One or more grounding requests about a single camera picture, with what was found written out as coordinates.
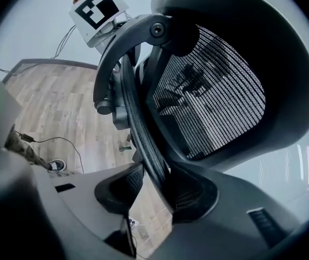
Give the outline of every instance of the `cable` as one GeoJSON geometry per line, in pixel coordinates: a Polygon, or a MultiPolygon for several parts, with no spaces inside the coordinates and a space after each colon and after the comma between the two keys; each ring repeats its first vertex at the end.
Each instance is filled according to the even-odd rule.
{"type": "Polygon", "coordinates": [[[147,259],[147,258],[144,258],[143,256],[141,256],[140,254],[136,253],[136,255],[140,256],[141,258],[143,259],[147,259]]]}
{"type": "Polygon", "coordinates": [[[144,243],[148,242],[149,239],[151,239],[159,230],[161,230],[161,229],[163,228],[163,226],[164,226],[165,224],[167,224],[167,222],[168,222],[171,218],[172,218],[172,216],[169,217],[168,220],[167,220],[166,222],[164,222],[164,224],[163,224],[161,227],[159,227],[159,229],[158,229],[157,231],[155,231],[152,235],[150,235],[150,236],[148,237],[148,239],[145,240],[145,241],[144,241],[141,245],[139,245],[137,248],[139,248],[140,246],[142,246],[144,243]]]}
{"type": "Polygon", "coordinates": [[[156,218],[156,216],[158,216],[162,211],[164,211],[165,209],[167,209],[166,207],[164,209],[161,209],[148,223],[145,223],[145,224],[138,224],[141,225],[141,226],[145,226],[145,225],[148,225],[152,222],[152,220],[154,220],[156,218]]]}
{"type": "MultiPolygon", "coordinates": [[[[135,247],[137,248],[137,240],[136,240],[136,238],[134,237],[134,235],[132,234],[132,237],[134,238],[134,240],[135,240],[135,243],[136,243],[136,245],[135,245],[135,247]]],[[[141,258],[143,258],[143,259],[147,259],[147,258],[144,258],[143,256],[141,256],[140,254],[138,254],[138,253],[136,253],[138,256],[140,256],[141,258]]]]}
{"type": "Polygon", "coordinates": [[[54,138],[50,138],[50,139],[47,139],[47,140],[44,140],[44,141],[36,141],[36,140],[34,140],[34,138],[31,137],[31,136],[28,136],[28,135],[26,135],[26,134],[22,134],[22,133],[20,133],[20,132],[18,132],[18,131],[16,131],[16,130],[15,130],[15,132],[16,132],[18,135],[20,135],[20,137],[21,137],[22,140],[27,141],[27,142],[37,142],[37,143],[41,143],[41,142],[46,142],[46,141],[50,141],[50,140],[54,140],[54,139],[62,139],[62,140],[66,140],[67,142],[71,143],[71,145],[73,146],[73,148],[74,148],[75,151],[77,152],[78,156],[80,157],[80,163],[81,163],[82,173],[84,174],[84,169],[83,169],[83,165],[82,165],[81,155],[80,155],[80,153],[78,152],[78,150],[77,150],[77,148],[75,147],[75,145],[74,145],[71,141],[69,141],[68,139],[63,138],[63,137],[61,137],[61,136],[56,136],[56,137],[54,137],[54,138]]]}
{"type": "Polygon", "coordinates": [[[54,139],[63,139],[63,140],[68,141],[69,143],[71,143],[71,145],[74,147],[75,151],[77,152],[78,156],[80,157],[80,163],[81,163],[81,167],[82,167],[82,173],[84,174],[84,169],[83,169],[83,165],[82,165],[81,155],[80,155],[80,153],[77,151],[75,145],[74,145],[71,141],[69,141],[69,140],[67,140],[66,138],[63,138],[63,137],[61,137],[61,136],[56,136],[56,137],[54,137],[54,138],[50,138],[50,139],[47,139],[47,140],[44,140],[44,141],[34,141],[34,142],[40,143],[40,142],[46,142],[46,141],[50,141],[50,140],[54,140],[54,139]]]}
{"type": "Polygon", "coordinates": [[[132,234],[132,237],[135,239],[135,243],[136,243],[135,247],[137,248],[137,240],[136,240],[136,238],[134,237],[133,234],[132,234]]]}
{"type": "Polygon", "coordinates": [[[62,38],[61,42],[59,43],[58,47],[57,47],[57,50],[56,50],[56,54],[54,57],[51,57],[49,59],[47,59],[47,61],[44,61],[44,62],[41,62],[41,63],[36,63],[36,64],[33,64],[32,66],[29,66],[29,67],[26,67],[18,72],[15,72],[15,73],[12,73],[11,71],[8,71],[8,70],[5,70],[5,69],[2,69],[0,68],[0,71],[1,72],[4,72],[4,73],[10,73],[12,74],[13,76],[17,76],[23,72],[25,72],[26,70],[30,69],[30,68],[33,68],[33,67],[36,67],[38,66],[39,64],[44,64],[44,63],[49,63],[51,60],[54,60],[56,57],[58,57],[60,55],[60,53],[62,52],[62,50],[64,49],[66,43],[68,42],[71,34],[74,32],[74,30],[76,29],[76,25],[72,26],[69,31],[64,35],[64,37],[62,38]]]}

